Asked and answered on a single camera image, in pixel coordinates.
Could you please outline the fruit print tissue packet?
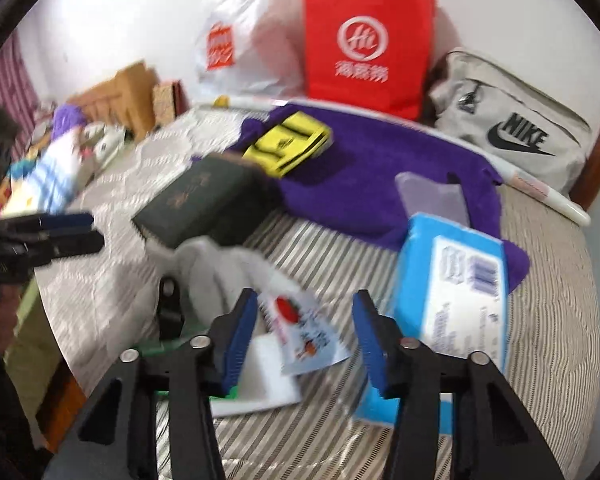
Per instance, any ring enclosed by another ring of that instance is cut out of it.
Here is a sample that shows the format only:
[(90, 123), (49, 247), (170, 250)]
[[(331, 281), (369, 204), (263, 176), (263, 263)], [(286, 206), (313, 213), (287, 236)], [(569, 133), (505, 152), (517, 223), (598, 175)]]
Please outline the fruit print tissue packet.
[(350, 358), (317, 300), (285, 275), (272, 275), (260, 286), (259, 304), (277, 337), (284, 375), (317, 372)]

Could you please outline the yellow adidas pouch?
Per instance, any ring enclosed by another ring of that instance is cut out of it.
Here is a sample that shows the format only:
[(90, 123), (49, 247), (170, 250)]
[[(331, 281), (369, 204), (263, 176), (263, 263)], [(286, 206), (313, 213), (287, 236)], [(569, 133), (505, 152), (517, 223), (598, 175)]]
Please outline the yellow adidas pouch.
[(252, 142), (242, 158), (257, 164), (269, 177), (281, 179), (334, 142), (332, 129), (316, 118), (295, 112)]

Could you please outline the grey purple soft pad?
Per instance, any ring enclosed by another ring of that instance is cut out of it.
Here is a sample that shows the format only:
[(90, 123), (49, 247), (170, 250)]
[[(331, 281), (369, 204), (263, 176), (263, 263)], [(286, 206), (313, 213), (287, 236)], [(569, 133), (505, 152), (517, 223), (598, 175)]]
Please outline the grey purple soft pad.
[(430, 214), (466, 228), (470, 226), (465, 196), (459, 184), (434, 182), (408, 171), (397, 174), (394, 183), (407, 218), (414, 214)]

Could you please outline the striped bed quilt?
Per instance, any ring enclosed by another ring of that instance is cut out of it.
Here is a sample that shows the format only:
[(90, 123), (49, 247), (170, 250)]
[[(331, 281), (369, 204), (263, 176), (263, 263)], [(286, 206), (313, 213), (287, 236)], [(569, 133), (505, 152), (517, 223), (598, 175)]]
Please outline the striped bed quilt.
[[(91, 391), (110, 367), (110, 323), (157, 281), (132, 218), (192, 157), (234, 143), (244, 116), (192, 110), (120, 154), (74, 202), (91, 211), (106, 244), (97, 255), (38, 271), (43, 306), (68, 367)], [(582, 231), (533, 198), (498, 188), (501, 230), (531, 261), (508, 298), (506, 376), (566, 478), (583, 460), (600, 394), (600, 308)], [(390, 306), (396, 254), (347, 235), (272, 214), (249, 246), (314, 293), (344, 343), (355, 348), (351, 298), (367, 289)], [(219, 420), (231, 479), (377, 479), (391, 438), (353, 416), (365, 374), (361, 356), (300, 378), (290, 408)]]

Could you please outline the black clip tool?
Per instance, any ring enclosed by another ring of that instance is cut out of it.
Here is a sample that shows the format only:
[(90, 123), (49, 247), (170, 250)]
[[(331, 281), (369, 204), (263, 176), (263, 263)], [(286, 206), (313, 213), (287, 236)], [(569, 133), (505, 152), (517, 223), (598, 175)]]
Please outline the black clip tool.
[(160, 278), (156, 317), (160, 341), (181, 336), (184, 314), (181, 305), (180, 285), (172, 276)]

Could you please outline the green wipes packet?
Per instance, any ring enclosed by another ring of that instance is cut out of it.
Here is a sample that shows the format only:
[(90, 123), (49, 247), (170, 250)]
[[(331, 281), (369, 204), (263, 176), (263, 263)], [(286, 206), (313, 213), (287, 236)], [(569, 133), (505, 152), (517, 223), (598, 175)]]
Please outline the green wipes packet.
[(197, 379), (210, 398), (225, 399), (237, 387), (251, 340), (248, 328), (212, 328), (210, 334), (196, 334), (170, 341), (144, 341), (140, 352), (149, 376), (149, 385), (158, 396), (167, 396), (173, 377), (181, 372)]

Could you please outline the blue tissue package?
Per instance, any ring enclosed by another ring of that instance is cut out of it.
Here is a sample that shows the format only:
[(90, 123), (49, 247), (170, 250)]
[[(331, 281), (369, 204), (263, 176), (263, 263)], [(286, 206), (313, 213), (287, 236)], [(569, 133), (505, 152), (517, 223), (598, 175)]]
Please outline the blue tissue package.
[(508, 278), (504, 242), (419, 212), (400, 251), (389, 316), (434, 352), (485, 353), (506, 364)]

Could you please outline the white foam block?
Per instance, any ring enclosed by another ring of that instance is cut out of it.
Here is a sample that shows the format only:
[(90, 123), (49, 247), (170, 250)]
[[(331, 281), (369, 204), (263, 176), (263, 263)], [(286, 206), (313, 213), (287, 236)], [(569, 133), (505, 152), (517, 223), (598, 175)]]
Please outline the white foam block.
[(274, 334), (254, 337), (237, 387), (228, 398), (210, 401), (212, 416), (227, 418), (298, 404), (300, 386), (296, 378), (282, 374), (282, 357)]

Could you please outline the wooden furniture piece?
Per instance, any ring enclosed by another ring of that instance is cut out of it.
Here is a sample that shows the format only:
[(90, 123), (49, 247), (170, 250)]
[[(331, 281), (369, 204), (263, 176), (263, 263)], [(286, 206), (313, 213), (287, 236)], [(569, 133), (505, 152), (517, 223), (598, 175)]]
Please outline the wooden furniture piece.
[(90, 122), (129, 129), (135, 143), (174, 122), (188, 109), (179, 80), (161, 80), (144, 61), (126, 66), (110, 79), (74, 94), (66, 101)]

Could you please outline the white cloth glove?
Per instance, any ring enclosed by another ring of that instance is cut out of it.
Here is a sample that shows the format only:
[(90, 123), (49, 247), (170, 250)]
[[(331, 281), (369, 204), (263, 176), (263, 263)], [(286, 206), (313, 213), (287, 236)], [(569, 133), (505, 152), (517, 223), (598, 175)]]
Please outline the white cloth glove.
[(223, 248), (208, 236), (186, 240), (176, 249), (150, 240), (145, 249), (162, 274), (178, 281), (199, 322), (206, 327), (233, 310), (244, 288), (262, 292), (279, 277), (274, 266), (256, 252)]

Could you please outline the dark green book box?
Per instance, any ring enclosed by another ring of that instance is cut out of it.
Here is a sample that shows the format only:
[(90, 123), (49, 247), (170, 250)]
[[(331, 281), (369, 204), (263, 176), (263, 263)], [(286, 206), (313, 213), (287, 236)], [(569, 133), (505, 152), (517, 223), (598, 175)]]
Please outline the dark green book box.
[(144, 240), (170, 249), (200, 236), (236, 246), (281, 200), (276, 183), (260, 166), (235, 154), (212, 153), (193, 162), (132, 222)]

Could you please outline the white Miniso plastic bag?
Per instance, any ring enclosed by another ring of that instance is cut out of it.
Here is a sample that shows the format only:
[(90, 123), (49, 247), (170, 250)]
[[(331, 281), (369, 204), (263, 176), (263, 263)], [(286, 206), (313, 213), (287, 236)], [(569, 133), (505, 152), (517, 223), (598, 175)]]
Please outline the white Miniso plastic bag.
[(201, 93), (286, 98), (303, 91), (300, 0), (208, 0), (196, 41)]

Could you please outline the beige Nike bag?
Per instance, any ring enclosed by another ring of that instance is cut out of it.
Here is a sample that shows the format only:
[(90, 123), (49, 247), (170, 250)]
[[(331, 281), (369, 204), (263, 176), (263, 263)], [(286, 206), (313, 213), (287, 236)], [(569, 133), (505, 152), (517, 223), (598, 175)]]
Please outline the beige Nike bag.
[(527, 171), (567, 194), (592, 144), (571, 108), (482, 55), (454, 49), (431, 72), (434, 126)]

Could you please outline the red paper bag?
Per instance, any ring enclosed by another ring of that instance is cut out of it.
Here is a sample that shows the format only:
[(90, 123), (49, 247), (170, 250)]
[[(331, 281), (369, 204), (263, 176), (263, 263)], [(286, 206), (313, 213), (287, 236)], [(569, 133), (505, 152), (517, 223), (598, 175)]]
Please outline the red paper bag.
[(419, 116), (436, 0), (303, 0), (303, 6), (309, 98)]

